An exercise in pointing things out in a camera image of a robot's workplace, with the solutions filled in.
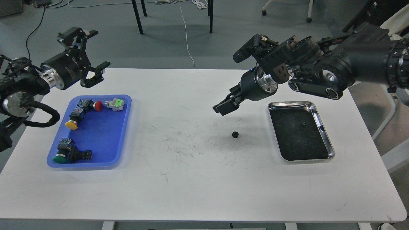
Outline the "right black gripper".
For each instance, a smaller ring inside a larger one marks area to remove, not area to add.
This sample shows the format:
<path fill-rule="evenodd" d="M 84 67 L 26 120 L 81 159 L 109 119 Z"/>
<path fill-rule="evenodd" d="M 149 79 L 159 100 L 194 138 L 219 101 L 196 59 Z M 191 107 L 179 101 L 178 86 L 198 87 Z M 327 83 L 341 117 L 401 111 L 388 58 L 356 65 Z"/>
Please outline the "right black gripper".
<path fill-rule="evenodd" d="M 224 116 L 236 111 L 245 99 L 259 101 L 275 94 L 278 85 L 286 83 L 293 76 L 288 72 L 285 61 L 273 53 L 285 46 L 291 49 L 296 47 L 297 38 L 293 36 L 282 44 L 261 34 L 250 38 L 233 55 L 233 60 L 239 63 L 252 56 L 257 61 L 255 67 L 242 75 L 240 82 L 229 89 L 230 93 L 223 101 L 213 106 L 213 110 Z"/>

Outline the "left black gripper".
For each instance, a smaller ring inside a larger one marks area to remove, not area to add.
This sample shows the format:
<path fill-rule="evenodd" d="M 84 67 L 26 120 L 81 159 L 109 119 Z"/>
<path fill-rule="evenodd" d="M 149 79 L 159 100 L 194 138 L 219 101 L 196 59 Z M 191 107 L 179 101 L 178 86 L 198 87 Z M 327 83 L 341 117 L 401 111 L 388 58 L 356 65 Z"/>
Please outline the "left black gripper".
<path fill-rule="evenodd" d="M 41 64 L 40 78 L 49 88 L 66 90 L 79 80 L 82 87 L 91 88 L 104 80 L 104 70 L 111 62 L 105 61 L 97 67 L 91 67 L 86 54 L 87 40 L 97 34 L 97 30 L 86 32 L 80 27 L 72 27 L 64 33 L 58 33 L 57 41 L 63 45 L 65 52 Z M 93 72 L 94 76 L 87 78 L 88 72 Z"/>

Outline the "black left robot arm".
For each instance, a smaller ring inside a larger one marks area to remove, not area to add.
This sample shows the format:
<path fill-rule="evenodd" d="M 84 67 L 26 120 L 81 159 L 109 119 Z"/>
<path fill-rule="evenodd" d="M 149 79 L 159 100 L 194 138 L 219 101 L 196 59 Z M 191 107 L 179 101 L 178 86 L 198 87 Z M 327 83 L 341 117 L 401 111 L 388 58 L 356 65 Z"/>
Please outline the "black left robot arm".
<path fill-rule="evenodd" d="M 11 135 L 22 124 L 45 128 L 60 120 L 55 109 L 36 101 L 35 96 L 45 96 L 53 87 L 66 90 L 80 82 L 82 87 L 91 88 L 103 81 L 103 71 L 111 63 L 105 61 L 91 67 L 86 54 L 87 40 L 97 34 L 96 30 L 85 32 L 79 27 L 59 33 L 57 41 L 65 50 L 39 67 L 25 57 L 11 59 L 1 55 L 1 63 L 8 62 L 0 85 L 0 110 L 7 116 L 1 122 L 1 151 L 12 147 Z"/>

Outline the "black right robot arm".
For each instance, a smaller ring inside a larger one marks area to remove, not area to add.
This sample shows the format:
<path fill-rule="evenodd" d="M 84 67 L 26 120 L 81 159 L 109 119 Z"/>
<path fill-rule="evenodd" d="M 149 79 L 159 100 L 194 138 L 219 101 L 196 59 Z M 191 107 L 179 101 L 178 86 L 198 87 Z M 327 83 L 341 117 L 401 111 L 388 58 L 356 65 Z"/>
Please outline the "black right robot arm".
<path fill-rule="evenodd" d="M 244 100 L 259 101 L 287 83 L 296 92 L 338 100 L 357 81 L 408 89 L 408 39 L 391 40 L 387 29 L 365 22 L 348 35 L 314 41 L 296 36 L 282 43 L 256 34 L 234 55 L 237 63 L 253 57 L 256 65 L 213 110 L 221 115 Z"/>

